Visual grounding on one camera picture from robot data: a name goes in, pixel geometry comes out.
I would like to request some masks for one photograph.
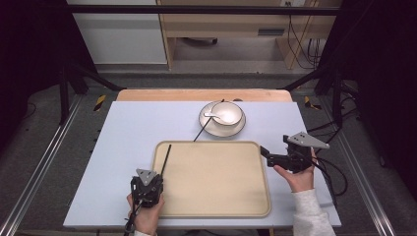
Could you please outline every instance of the floor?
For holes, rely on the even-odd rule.
[[[171,70],[153,65],[101,65],[97,68],[104,78],[127,88],[279,89],[312,71],[298,65],[287,70],[273,38],[220,38],[217,44],[184,38],[177,46]],[[312,66],[303,57],[300,64]],[[55,136],[63,128],[58,125],[59,88],[40,91],[30,98],[28,117],[1,153],[0,230],[8,228],[18,235],[74,233],[72,229],[63,228],[62,222],[89,163],[111,101],[117,96],[117,92],[89,79],[88,84],[86,95],[71,92],[71,102],[78,103],[79,109],[71,117],[64,137]],[[331,119],[328,114],[330,95],[315,96],[311,90],[314,84],[314,81],[308,82],[291,92],[307,129],[319,127]],[[98,97],[103,94],[106,99],[101,109],[93,111]],[[306,96],[311,106],[306,105]],[[355,108],[355,103],[348,94],[344,97],[343,113],[347,113]],[[312,134],[325,141],[334,131],[335,127],[328,126]],[[50,150],[53,139],[57,139],[57,147]],[[417,204],[395,170],[380,166],[377,151],[360,122],[360,113],[354,111],[345,116],[343,129],[330,144],[331,149],[322,151],[320,156],[338,166],[349,183],[348,191],[337,197],[337,211],[342,221],[342,226],[335,228],[337,235],[417,235]],[[41,165],[45,167],[43,171],[38,168]],[[355,165],[359,166],[359,173],[352,171]],[[33,173],[41,174],[36,180]],[[343,188],[340,174],[331,168],[329,173],[335,189],[340,191]],[[16,227],[3,224],[11,222],[9,219],[13,219]],[[11,235],[5,231],[0,234]],[[86,232],[86,235],[95,235],[95,232]],[[292,235],[292,231],[275,229],[275,235]]]

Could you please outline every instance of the table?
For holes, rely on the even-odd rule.
[[[129,183],[132,176],[136,174],[135,169],[139,166],[151,167],[152,151],[158,142],[191,140],[193,138],[191,135],[196,135],[201,129],[196,117],[185,116],[175,120],[175,117],[164,116],[164,112],[196,113],[207,102],[236,98],[244,100],[238,104],[245,110],[248,121],[252,120],[252,122],[247,122],[245,128],[234,137],[214,138],[210,134],[202,133],[199,140],[256,140],[271,152],[283,154],[285,145],[282,144],[280,133],[296,134],[305,131],[297,104],[291,102],[288,91],[275,89],[122,90],[107,115],[64,226],[79,229],[124,226],[123,219],[129,210],[125,197],[130,191]],[[283,123],[281,130],[276,131],[276,126],[282,126]],[[181,127],[181,132],[178,132],[175,125]],[[294,212],[290,189],[285,180],[279,178],[273,169],[266,167],[266,175],[271,201],[271,211],[266,217],[162,218],[159,221],[159,227],[260,229],[290,226]],[[328,212],[330,223],[333,226],[340,226],[340,219],[320,171],[317,171],[315,186],[319,203]]]

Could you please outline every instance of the gray floor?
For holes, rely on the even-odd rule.
[[[308,66],[305,60],[301,63]],[[310,71],[299,67],[292,71],[286,70],[273,39],[221,38],[217,45],[201,41],[179,41],[171,71],[161,67],[144,66],[140,74],[133,73],[133,67],[128,68],[131,70],[130,73],[120,74],[120,68],[101,67],[100,71],[103,77],[128,88],[261,89],[281,88]],[[26,209],[25,216],[19,221],[20,231],[73,231],[62,226],[69,209],[68,204],[77,191],[94,148],[94,140],[99,136],[111,101],[117,96],[115,91],[110,91],[93,81],[88,82],[88,94],[70,96],[72,100],[80,100],[80,108]],[[309,89],[313,85],[314,82],[310,82],[292,92],[307,129],[329,121],[324,109],[317,110],[304,105],[306,94],[313,104],[326,107],[329,102],[329,96],[317,97],[311,93]],[[98,97],[102,94],[106,95],[103,106],[99,111],[93,111]],[[344,106],[345,112],[354,108],[355,104],[347,100]],[[34,94],[30,98],[28,114],[30,116],[22,121],[9,146],[1,153],[0,222],[4,222],[13,210],[59,128],[58,87]],[[346,138],[358,159],[396,235],[417,235],[417,204],[395,170],[380,167],[378,155],[363,124],[357,119],[358,116],[358,113],[353,113],[345,117],[342,132],[330,143],[331,149],[323,150],[319,154],[340,167],[349,180],[347,193],[337,198],[337,211],[342,226],[335,228],[335,231],[337,235],[380,235],[370,213],[372,211],[363,200],[360,185],[346,162],[346,156],[343,154],[345,147],[339,139],[342,136]],[[332,127],[329,127],[312,135],[327,134],[331,131]],[[319,136],[324,141],[328,137],[329,135]],[[335,189],[340,190],[340,176],[334,171],[330,171],[330,174]],[[276,229],[275,235],[291,235],[291,229]]]

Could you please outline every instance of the hand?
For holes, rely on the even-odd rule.
[[[131,194],[128,195],[127,200],[131,209],[128,214],[128,217],[130,217],[133,205],[133,199]],[[151,208],[142,207],[135,218],[135,230],[148,235],[155,235],[157,222],[159,220],[159,213],[162,210],[164,204],[165,200],[163,199],[163,195],[160,195],[159,203],[157,205]]]
[[[274,166],[273,169],[288,182],[292,193],[314,189],[314,165],[296,174],[286,171],[279,165]]]

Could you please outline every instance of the white cabinet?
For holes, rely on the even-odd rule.
[[[68,4],[155,5],[152,0]],[[74,14],[94,64],[166,64],[158,14]]]

